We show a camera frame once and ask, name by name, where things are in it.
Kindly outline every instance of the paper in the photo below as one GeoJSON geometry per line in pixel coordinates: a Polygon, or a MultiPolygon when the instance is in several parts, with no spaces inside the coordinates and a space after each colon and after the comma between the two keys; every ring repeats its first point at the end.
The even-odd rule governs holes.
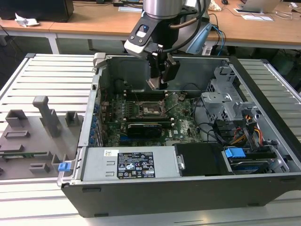
{"type": "Polygon", "coordinates": [[[245,20],[260,20],[260,21],[274,21],[268,16],[256,16],[256,15],[242,15],[245,20]]]}
{"type": "Polygon", "coordinates": [[[37,22],[36,19],[26,19],[26,18],[23,18],[21,16],[18,16],[17,13],[15,13],[15,21],[20,25],[20,26],[23,26],[23,27],[27,27],[27,26],[36,26],[36,25],[39,25],[39,23],[37,22]]]}
{"type": "Polygon", "coordinates": [[[120,6],[118,8],[119,12],[131,12],[131,13],[141,13],[142,12],[142,8],[134,8],[134,7],[124,7],[124,6],[120,6]]]}
{"type": "Polygon", "coordinates": [[[217,5],[214,0],[210,1],[210,5],[209,5],[208,9],[212,10],[212,11],[221,11],[222,10],[222,8],[219,5],[217,5]]]}

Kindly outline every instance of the wooden desk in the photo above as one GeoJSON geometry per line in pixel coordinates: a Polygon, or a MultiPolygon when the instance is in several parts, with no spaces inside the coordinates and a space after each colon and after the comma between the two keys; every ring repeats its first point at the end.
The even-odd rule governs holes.
{"type": "MultiPolygon", "coordinates": [[[[239,0],[229,0],[227,6],[221,4],[219,0],[216,2],[239,15],[233,10],[237,8],[239,0]]],[[[290,12],[291,9],[287,4],[281,2],[276,10],[290,12]]],[[[293,17],[298,18],[293,20],[284,20],[275,14],[269,14],[274,22],[245,20],[241,16],[234,16],[226,9],[208,13],[217,15],[219,27],[227,36],[227,46],[301,49],[301,18],[298,13],[293,13],[293,17]]],[[[126,40],[140,16],[140,13],[118,12],[118,7],[112,5],[74,2],[74,14],[68,23],[41,22],[41,26],[27,28],[19,26],[15,21],[0,23],[10,35],[48,38],[53,53],[59,54],[57,38],[88,39],[89,44],[93,39],[126,40]]],[[[214,16],[210,19],[211,23],[216,23],[214,16]]],[[[210,32],[206,42],[207,48],[213,46],[217,38],[216,32],[210,32]]]]}
{"type": "MultiPolygon", "coordinates": [[[[239,0],[229,0],[229,5],[223,5],[220,1],[216,1],[222,8],[229,9],[233,14],[239,15],[233,9],[238,8],[239,0]]],[[[281,12],[291,12],[287,2],[280,2],[275,10],[281,12]]],[[[301,48],[301,18],[298,13],[293,13],[293,17],[298,19],[285,20],[277,17],[275,14],[267,14],[274,19],[270,21],[254,21],[245,20],[241,16],[234,16],[226,9],[220,12],[208,11],[209,14],[214,13],[218,18],[219,28],[225,32],[227,36],[226,45],[230,46],[250,46],[266,47],[272,46],[291,48],[301,48]]],[[[210,16],[212,24],[216,24],[214,15],[210,16]]],[[[216,32],[210,32],[208,41],[216,41],[216,32]]]]}

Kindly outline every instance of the warning label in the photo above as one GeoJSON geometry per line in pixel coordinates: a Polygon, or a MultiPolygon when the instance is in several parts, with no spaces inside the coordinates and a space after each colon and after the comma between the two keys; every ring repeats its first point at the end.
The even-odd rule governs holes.
{"type": "Polygon", "coordinates": [[[117,177],[119,179],[155,178],[152,152],[118,153],[117,177]]]}

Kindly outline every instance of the laptop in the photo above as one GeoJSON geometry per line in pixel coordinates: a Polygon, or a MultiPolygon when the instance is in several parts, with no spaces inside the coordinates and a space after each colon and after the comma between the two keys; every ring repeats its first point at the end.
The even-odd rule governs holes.
{"type": "Polygon", "coordinates": [[[247,0],[239,4],[242,11],[271,13],[281,0],[247,0]]]}

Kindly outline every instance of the blue tab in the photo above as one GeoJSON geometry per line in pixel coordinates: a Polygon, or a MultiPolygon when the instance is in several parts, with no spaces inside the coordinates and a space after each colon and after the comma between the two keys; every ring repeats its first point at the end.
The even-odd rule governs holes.
{"type": "Polygon", "coordinates": [[[58,171],[61,172],[70,172],[71,171],[71,163],[69,162],[62,162],[58,166],[58,171]]]}
{"type": "Polygon", "coordinates": [[[244,152],[244,150],[240,147],[234,147],[234,148],[228,148],[227,150],[225,150],[226,156],[227,158],[245,158],[246,154],[244,152]]]}

